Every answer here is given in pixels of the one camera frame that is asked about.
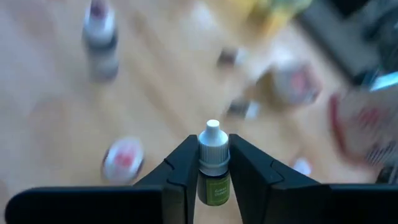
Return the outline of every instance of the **wooden surface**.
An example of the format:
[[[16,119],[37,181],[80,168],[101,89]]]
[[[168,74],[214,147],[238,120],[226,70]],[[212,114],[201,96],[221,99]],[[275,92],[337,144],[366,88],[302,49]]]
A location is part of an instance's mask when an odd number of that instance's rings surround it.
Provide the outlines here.
[[[88,1],[0,1],[0,205],[36,186],[104,185],[105,150],[117,138],[142,141],[149,173],[189,134],[228,103],[283,45],[308,59],[323,85],[317,102],[277,113],[266,105],[258,120],[224,124],[286,164],[305,156],[322,182],[368,182],[374,173],[338,157],[326,103],[344,88],[338,72],[291,25],[271,46],[239,34],[244,13],[232,0],[114,0],[120,30],[119,76],[110,85],[88,81],[81,47]],[[219,70],[223,47],[243,46],[248,59]],[[195,223],[240,223],[232,193],[221,207],[197,200]]]

